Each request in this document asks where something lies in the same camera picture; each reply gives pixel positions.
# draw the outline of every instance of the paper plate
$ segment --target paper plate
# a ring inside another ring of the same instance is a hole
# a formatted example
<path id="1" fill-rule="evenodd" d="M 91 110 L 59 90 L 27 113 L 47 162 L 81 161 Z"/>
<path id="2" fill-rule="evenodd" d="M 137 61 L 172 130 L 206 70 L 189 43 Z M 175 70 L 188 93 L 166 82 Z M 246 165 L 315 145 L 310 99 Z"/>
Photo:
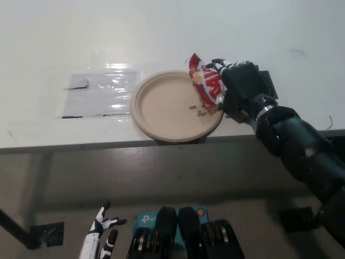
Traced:
<path id="1" fill-rule="evenodd" d="M 168 71 L 143 81 L 133 93 L 130 110 L 138 128 L 151 138 L 186 142 L 204 137 L 220 123 L 223 112 L 206 112 L 188 73 Z"/>

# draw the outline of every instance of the robotic arm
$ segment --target robotic arm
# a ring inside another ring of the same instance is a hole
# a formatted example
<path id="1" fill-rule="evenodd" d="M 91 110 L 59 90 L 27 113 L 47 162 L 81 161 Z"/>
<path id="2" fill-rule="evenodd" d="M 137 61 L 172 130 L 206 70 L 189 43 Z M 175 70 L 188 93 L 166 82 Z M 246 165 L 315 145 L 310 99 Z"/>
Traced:
<path id="1" fill-rule="evenodd" d="M 278 105 L 253 63 L 214 59 L 208 66 L 218 71 L 227 88 L 224 111 L 257 121 L 257 138 L 322 202 L 318 218 L 345 248 L 345 165 L 333 145 L 295 110 Z"/>
<path id="2" fill-rule="evenodd" d="M 103 234 L 104 230 L 115 225 L 125 224 L 127 220 L 120 220 L 119 217 L 115 217 L 113 219 L 106 218 L 105 213 L 109 207 L 110 202 L 108 201 L 97 213 L 97 216 L 91 225 L 91 229 L 84 239 L 79 259 L 110 259 L 112 256 L 118 231 L 116 229 L 111 231 L 100 255 L 98 255 L 99 238 Z"/>

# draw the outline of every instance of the white table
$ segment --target white table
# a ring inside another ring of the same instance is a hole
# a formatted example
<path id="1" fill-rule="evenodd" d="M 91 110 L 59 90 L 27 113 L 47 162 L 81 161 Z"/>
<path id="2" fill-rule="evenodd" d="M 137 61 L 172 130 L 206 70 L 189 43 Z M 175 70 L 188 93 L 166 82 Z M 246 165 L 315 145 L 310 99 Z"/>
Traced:
<path id="1" fill-rule="evenodd" d="M 128 117 L 59 119 L 67 78 L 90 65 L 136 64 L 143 78 L 204 61 L 252 60 L 280 104 L 329 135 L 345 129 L 342 0 L 13 0 L 0 5 L 0 151 L 153 145 Z M 253 136 L 224 119 L 207 141 Z"/>

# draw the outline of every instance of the red chip bag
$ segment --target red chip bag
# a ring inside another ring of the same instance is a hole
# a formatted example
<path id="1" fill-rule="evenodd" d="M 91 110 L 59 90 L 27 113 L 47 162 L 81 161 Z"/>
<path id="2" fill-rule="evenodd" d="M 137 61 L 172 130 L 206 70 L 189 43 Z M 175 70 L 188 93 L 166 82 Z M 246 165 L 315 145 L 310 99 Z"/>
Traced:
<path id="1" fill-rule="evenodd" d="M 210 115 L 221 110 L 225 86 L 214 69 L 208 69 L 195 53 L 189 60 L 189 76 Z"/>

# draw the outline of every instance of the plate rim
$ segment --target plate rim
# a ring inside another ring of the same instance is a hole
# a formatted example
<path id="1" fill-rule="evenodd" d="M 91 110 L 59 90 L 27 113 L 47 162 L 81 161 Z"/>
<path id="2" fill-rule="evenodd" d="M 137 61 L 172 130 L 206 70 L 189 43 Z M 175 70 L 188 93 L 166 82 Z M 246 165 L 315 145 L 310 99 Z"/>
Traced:
<path id="1" fill-rule="evenodd" d="M 180 74 L 183 74 L 183 75 L 187 75 L 189 77 L 189 74 L 187 72 L 183 71 L 183 70 L 167 70 L 167 71 L 162 71 L 162 72 L 154 73 L 154 74 L 152 74 L 151 76 L 147 77 L 146 79 L 144 79 L 143 81 L 141 81 L 139 83 L 138 87 L 135 89 L 135 91 L 133 92 L 132 97 L 130 99 L 130 113 L 132 115 L 133 121 L 135 122 L 135 125 L 145 135 L 149 136 L 150 138 L 153 138 L 153 139 L 156 139 L 156 140 L 165 141 L 165 142 L 170 142 L 170 143 L 183 143 L 183 142 L 193 141 L 193 140 L 202 138 L 203 136 L 209 135 L 210 133 L 212 133 L 219 126 L 220 122 L 222 121 L 223 115 L 224 115 L 223 111 L 220 111 L 219 118 L 216 121 L 216 123 L 214 124 L 214 127 L 211 127 L 209 130 L 207 130 L 207 131 L 205 131 L 203 133 L 200 133 L 198 135 L 195 135 L 195 136 L 190 137 L 190 138 L 185 138 L 185 139 L 176 139 L 176 140 L 174 140 L 174 139 L 163 138 L 163 137 L 158 136 L 158 135 L 148 131 L 147 129 L 145 129 L 143 127 L 143 125 L 142 125 L 142 124 L 145 124 L 145 123 L 140 123 L 141 121 L 143 121 L 143 119 L 141 118 L 141 116 L 140 116 L 140 114 L 138 112 L 138 109 L 137 109 L 137 105 L 136 105 L 138 94 L 153 79 L 155 79 L 157 77 L 164 76 L 166 74 L 172 74 L 172 73 L 180 73 Z"/>

